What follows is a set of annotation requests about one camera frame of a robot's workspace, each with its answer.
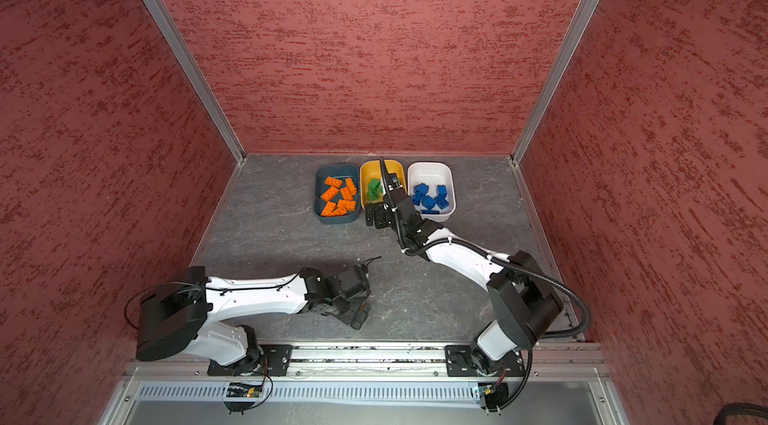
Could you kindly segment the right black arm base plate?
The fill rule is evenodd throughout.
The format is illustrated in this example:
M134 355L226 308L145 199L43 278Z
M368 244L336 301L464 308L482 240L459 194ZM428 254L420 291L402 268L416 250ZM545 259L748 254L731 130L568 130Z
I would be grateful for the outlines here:
M522 357L514 351L492 360L478 347L446 345L444 355L449 377L522 377L525 371Z

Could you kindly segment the orange lego pair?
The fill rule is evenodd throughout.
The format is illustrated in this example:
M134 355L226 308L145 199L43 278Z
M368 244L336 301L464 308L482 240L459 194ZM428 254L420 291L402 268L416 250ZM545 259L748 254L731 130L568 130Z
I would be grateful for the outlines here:
M357 202L355 200L339 200L337 207L347 212L354 212L357 209Z

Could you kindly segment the orange lego large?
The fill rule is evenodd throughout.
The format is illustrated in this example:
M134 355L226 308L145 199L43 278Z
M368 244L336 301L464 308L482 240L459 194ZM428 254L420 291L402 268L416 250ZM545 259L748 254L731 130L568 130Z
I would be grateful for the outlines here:
M336 204L333 202L326 202L321 211L322 217L331 217L335 213Z

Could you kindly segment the dark teal plastic bin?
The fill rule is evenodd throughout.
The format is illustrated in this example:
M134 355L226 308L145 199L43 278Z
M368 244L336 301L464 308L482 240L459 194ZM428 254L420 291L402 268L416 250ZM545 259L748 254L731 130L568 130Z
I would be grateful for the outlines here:
M323 207L325 206L326 201L322 200L320 196L329 188L328 185L324 184L324 181L327 177L334 177L341 179L344 182L344 185L339 188L340 190L344 187L347 187L345 184L346 178L352 178L355 182L355 185L357 187L358 193L354 196L354 200L357 202L357 209L354 212L347 212L344 216L336 216L333 215L331 217L322 217L321 211ZM359 181L359 167L351 164L351 163L339 163L339 164L331 164L320 167L315 175L315 190L314 190L314 212L319 221L324 225L343 225L343 224L349 224L354 222L362 212L362 205L361 205L361 194L359 191L360 188L360 181ZM331 201L336 204L337 208L337 202L339 200L344 200L342 198L341 193L339 194Z

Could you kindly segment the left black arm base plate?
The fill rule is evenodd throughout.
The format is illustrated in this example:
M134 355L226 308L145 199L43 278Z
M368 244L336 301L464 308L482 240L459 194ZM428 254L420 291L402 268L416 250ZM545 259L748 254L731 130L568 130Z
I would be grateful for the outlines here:
M291 345L260 345L257 357L250 353L227 366L211 360L207 375L213 377L283 377L287 375L294 347Z

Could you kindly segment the blue lego pair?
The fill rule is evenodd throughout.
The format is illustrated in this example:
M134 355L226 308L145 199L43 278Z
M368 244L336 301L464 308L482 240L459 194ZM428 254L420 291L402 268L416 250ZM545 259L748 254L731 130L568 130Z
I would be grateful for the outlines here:
M416 196L427 196L429 193L429 186L427 184L421 183L416 185L413 191Z

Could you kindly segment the yellow plastic bin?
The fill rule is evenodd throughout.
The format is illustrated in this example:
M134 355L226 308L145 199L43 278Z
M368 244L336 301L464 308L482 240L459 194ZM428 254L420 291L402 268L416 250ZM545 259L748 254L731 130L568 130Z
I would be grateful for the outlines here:
M389 174L394 174L397 177L398 183L405 187L407 185L404 168L402 164L396 160L386 159L386 168ZM379 179L381 182L382 193L379 195L379 200L375 202L369 202L367 199L369 182L372 179ZM361 203L363 206L369 204L375 204L382 201L384 195L384 181L382 179L380 163L378 160L373 160L364 163L360 168L360 188Z

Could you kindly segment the white plastic bin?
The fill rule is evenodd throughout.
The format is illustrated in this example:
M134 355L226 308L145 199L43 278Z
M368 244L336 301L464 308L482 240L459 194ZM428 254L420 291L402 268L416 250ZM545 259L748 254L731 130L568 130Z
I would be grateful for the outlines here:
M450 204L448 208L441 210L436 204L433 213L424 213L421 204L419 206L414 205L423 217L436 222L446 222L456 210L453 175L450 167L441 162L415 162L411 164L407 170L408 192L411 197L415 195L414 187L421 183L429 186L428 196L432 197L435 202L438 198L437 186L445 185L447 187L448 192L445 198Z

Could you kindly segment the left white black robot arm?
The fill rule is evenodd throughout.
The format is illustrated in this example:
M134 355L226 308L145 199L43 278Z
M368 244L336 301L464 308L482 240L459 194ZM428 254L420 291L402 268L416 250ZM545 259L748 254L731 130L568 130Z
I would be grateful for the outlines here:
M213 277L201 266L190 267L179 279L136 296L135 357L155 362L189 355L208 360L211 376L267 376L280 360L269 357L254 329L237 319L313 313L359 330L370 294L366 262L329 276L304 267L254 280Z

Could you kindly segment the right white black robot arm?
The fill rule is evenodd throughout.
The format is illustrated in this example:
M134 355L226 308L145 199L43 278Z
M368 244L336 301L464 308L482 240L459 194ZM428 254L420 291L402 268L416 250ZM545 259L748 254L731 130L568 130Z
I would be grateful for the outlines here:
M487 292L494 319L470 345L470 360L479 373L496 373L508 354L530 351L542 339L575 337L588 330L592 314L587 304L545 275L532 255L487 250L422 217L392 174L382 188L380 215L395 231L404 255L445 266Z

